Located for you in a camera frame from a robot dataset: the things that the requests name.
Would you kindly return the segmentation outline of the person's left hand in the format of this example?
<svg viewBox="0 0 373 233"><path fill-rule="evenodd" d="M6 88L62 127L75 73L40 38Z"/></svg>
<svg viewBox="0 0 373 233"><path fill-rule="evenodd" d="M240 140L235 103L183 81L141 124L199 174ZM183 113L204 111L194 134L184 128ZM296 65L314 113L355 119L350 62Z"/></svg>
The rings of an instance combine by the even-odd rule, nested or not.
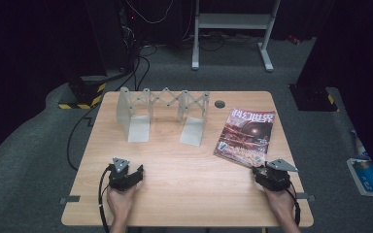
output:
<svg viewBox="0 0 373 233"><path fill-rule="evenodd" d="M118 191L114 188L108 189L107 202L114 216L113 225L126 224L132 209L136 186L126 191Z"/></svg>

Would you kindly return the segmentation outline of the white expandable book rack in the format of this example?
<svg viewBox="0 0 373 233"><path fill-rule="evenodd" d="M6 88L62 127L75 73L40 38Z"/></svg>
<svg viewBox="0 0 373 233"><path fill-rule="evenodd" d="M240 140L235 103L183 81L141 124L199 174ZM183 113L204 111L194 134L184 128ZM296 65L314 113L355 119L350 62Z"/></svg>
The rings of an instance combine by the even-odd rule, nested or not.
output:
<svg viewBox="0 0 373 233"><path fill-rule="evenodd" d="M119 90L117 103L117 123L123 127L126 141L145 143L150 138L154 118L154 108L177 108L177 121L183 126L180 142L187 145L201 145L210 92L193 95L191 91L171 91L168 87L161 91L130 91L127 87Z"/></svg>

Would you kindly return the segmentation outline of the grey tape tab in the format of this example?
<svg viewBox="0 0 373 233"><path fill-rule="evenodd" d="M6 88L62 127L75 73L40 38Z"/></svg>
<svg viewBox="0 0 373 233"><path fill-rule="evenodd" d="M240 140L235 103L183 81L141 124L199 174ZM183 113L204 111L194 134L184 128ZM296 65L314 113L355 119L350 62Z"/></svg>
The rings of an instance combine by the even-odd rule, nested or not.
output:
<svg viewBox="0 0 373 233"><path fill-rule="evenodd" d="M59 200L59 205L66 205L67 203L70 203L70 202L79 202L80 198L81 196L79 195L69 195L66 197L61 197Z"/></svg>
<svg viewBox="0 0 373 233"><path fill-rule="evenodd" d="M315 202L317 200L315 195L308 194L307 192L296 192L296 198L305 199L308 202Z"/></svg>

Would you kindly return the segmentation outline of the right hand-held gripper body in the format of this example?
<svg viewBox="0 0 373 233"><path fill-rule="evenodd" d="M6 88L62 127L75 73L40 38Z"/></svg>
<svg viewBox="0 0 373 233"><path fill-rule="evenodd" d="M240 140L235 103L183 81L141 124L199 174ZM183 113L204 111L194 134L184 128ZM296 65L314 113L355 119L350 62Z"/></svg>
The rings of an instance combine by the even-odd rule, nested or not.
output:
<svg viewBox="0 0 373 233"><path fill-rule="evenodd" d="M261 174L255 176L255 181L271 191L282 191L291 185L289 172L297 172L298 169L278 158L273 161L266 161L261 168Z"/></svg>

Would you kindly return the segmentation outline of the person's right hand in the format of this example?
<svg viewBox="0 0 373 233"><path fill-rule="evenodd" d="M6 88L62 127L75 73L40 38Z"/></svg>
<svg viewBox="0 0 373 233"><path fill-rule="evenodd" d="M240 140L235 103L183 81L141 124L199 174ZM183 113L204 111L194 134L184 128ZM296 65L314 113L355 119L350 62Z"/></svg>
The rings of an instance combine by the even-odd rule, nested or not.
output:
<svg viewBox="0 0 373 233"><path fill-rule="evenodd" d="M264 189L269 201L270 208L282 226L294 223L294 189L290 187L287 190L271 191Z"/></svg>

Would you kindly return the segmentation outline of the white and blue packet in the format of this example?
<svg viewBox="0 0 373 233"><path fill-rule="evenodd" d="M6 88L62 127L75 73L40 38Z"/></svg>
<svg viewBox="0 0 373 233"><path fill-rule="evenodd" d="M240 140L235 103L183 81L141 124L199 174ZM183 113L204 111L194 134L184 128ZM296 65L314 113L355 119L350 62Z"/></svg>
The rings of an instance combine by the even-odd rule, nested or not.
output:
<svg viewBox="0 0 373 233"><path fill-rule="evenodd" d="M360 138L358 137L358 135L356 134L356 131L354 129L352 130L352 134L353 134L354 139L355 139L357 156L361 159L369 159L369 154L366 151L362 141L360 140Z"/></svg>

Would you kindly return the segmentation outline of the white metal stand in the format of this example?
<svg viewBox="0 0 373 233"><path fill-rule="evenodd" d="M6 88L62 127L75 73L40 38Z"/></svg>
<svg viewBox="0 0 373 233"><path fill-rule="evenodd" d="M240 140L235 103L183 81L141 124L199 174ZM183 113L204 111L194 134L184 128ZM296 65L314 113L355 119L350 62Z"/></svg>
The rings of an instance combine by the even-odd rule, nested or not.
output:
<svg viewBox="0 0 373 233"><path fill-rule="evenodd" d="M200 12L200 0L195 0L194 35L191 56L191 69L199 69L199 30L200 29L247 29L263 30L263 40L257 44L265 70L273 72L274 67L267 46L275 24L281 0L273 0L270 14L213 14Z"/></svg>

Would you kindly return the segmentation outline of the blue box on floor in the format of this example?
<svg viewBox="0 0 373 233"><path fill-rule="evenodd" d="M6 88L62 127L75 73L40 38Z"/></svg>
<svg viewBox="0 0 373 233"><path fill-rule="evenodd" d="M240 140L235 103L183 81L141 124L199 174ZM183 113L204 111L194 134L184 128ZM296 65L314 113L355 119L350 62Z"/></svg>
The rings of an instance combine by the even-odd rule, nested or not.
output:
<svg viewBox="0 0 373 233"><path fill-rule="evenodd" d="M359 193L363 196L373 196L373 162L350 158L347 160L347 166Z"/></svg>

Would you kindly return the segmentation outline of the red cover magazine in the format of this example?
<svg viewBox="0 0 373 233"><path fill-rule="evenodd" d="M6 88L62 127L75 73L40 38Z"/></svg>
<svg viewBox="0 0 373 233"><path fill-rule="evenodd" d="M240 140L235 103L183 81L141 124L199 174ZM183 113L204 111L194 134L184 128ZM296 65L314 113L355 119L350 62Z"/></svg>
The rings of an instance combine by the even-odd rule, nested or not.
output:
<svg viewBox="0 0 373 233"><path fill-rule="evenodd" d="M214 155L245 167L265 162L276 112L233 108L226 120Z"/></svg>

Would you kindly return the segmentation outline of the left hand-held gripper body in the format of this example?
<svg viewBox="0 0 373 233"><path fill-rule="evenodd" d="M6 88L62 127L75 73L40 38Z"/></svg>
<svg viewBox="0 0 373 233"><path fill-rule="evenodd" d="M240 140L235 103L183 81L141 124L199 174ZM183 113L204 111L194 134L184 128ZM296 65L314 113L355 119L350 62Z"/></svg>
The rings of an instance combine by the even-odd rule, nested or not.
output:
<svg viewBox="0 0 373 233"><path fill-rule="evenodd" d="M109 176L109 186L118 191L126 191L130 187L139 183L143 177L138 177L136 171L129 174L129 161L114 157L111 173Z"/></svg>

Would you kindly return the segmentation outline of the dark equipment with red light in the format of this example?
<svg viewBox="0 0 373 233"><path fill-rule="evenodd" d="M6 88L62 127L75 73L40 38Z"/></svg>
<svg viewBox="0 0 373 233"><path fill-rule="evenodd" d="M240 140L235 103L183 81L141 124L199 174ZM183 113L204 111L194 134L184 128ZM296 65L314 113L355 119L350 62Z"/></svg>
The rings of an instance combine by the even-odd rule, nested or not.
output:
<svg viewBox="0 0 373 233"><path fill-rule="evenodd" d="M133 69L135 58L139 53L140 35L135 12L126 4L121 3L119 18L123 32L123 43L127 55L127 67Z"/></svg>

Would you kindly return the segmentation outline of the black stand with striped base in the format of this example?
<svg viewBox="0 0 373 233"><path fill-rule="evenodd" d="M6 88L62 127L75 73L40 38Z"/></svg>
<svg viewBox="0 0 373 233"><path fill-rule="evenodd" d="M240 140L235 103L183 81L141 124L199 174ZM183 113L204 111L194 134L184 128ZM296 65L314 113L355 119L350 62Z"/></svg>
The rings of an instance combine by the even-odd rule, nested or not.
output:
<svg viewBox="0 0 373 233"><path fill-rule="evenodd" d="M44 0L48 14L49 43L67 87L61 108L93 108L104 84L86 82L106 71L85 0Z"/></svg>
<svg viewBox="0 0 373 233"><path fill-rule="evenodd" d="M299 111L338 111L338 107L326 90L332 76L331 59L334 48L331 25L333 24L332 8L336 0L322 0L322 2L325 4L325 14L318 38L297 82L288 86Z"/></svg>

